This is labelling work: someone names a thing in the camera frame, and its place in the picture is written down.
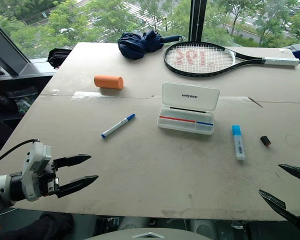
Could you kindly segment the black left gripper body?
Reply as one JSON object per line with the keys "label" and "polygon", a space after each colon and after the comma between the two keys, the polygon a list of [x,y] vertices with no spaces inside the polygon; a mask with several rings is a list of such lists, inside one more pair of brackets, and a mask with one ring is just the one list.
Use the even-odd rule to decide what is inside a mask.
{"label": "black left gripper body", "polygon": [[58,171],[58,160],[52,160],[47,163],[44,169],[38,174],[38,183],[40,194],[45,196],[59,194],[59,178],[56,175]]}

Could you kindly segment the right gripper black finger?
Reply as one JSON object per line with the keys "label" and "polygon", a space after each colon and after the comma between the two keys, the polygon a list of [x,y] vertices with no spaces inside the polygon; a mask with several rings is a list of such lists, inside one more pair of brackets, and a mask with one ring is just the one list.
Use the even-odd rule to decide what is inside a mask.
{"label": "right gripper black finger", "polygon": [[293,213],[287,211],[284,201],[261,189],[258,190],[258,193],[277,214],[296,227],[300,226],[300,216],[294,215]]}
{"label": "right gripper black finger", "polygon": [[300,179],[300,167],[289,164],[279,164],[278,166],[294,177]]}

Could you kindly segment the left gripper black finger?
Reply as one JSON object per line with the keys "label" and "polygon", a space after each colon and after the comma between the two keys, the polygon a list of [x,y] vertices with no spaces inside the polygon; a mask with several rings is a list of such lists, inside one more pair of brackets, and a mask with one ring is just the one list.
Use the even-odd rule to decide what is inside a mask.
{"label": "left gripper black finger", "polygon": [[67,195],[70,195],[72,193],[75,193],[77,191],[80,191],[81,189],[89,186],[92,184],[99,176],[98,175],[90,175],[90,176],[84,176],[78,179],[73,180],[72,182],[59,186],[56,191],[56,196],[58,198],[65,197]]}
{"label": "left gripper black finger", "polygon": [[90,159],[92,156],[88,154],[77,154],[73,156],[61,157],[53,160],[54,169],[57,171],[59,168],[71,167],[83,163]]}

